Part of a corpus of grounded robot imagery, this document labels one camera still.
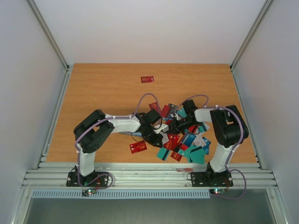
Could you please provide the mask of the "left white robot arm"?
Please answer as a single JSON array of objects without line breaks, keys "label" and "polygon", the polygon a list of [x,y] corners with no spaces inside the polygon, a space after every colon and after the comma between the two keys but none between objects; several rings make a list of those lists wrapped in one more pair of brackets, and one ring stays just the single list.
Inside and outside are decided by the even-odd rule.
[{"label": "left white robot arm", "polygon": [[95,154],[114,133],[140,133],[142,139],[154,147],[162,147],[162,133],[168,130],[160,114],[152,109],[148,113],[133,113],[113,116],[95,110],[74,128],[77,164],[69,172],[67,186],[96,186],[100,178],[113,177],[108,173],[96,172]]}]

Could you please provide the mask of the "white card floral print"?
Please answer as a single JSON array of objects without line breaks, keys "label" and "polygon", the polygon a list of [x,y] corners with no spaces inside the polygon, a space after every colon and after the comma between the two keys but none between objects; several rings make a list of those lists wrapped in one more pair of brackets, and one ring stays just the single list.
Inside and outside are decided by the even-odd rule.
[{"label": "white card floral print", "polygon": [[169,142],[169,138],[168,138],[168,135],[165,134],[165,133],[161,133],[162,135],[162,144],[164,145],[165,143]]}]

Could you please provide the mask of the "teal card holder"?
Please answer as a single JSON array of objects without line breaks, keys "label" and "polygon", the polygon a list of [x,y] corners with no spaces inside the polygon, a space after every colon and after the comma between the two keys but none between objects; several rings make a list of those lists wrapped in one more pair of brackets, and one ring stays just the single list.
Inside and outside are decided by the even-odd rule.
[{"label": "teal card holder", "polygon": [[132,136],[138,136],[138,137],[141,137],[142,134],[140,132],[121,132],[122,134],[127,134],[127,135],[132,135]]}]

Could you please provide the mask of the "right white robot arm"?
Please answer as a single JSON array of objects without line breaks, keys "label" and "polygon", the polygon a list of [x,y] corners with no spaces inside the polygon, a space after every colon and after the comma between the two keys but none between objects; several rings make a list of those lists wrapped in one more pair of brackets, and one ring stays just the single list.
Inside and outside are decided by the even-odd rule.
[{"label": "right white robot arm", "polygon": [[182,103],[186,117],[173,119],[169,124],[169,134],[184,133],[189,127],[202,122],[213,125],[217,148],[204,172],[192,172],[194,187],[233,186],[228,168],[235,150],[248,138],[249,130],[235,105],[198,108],[192,99]]}]

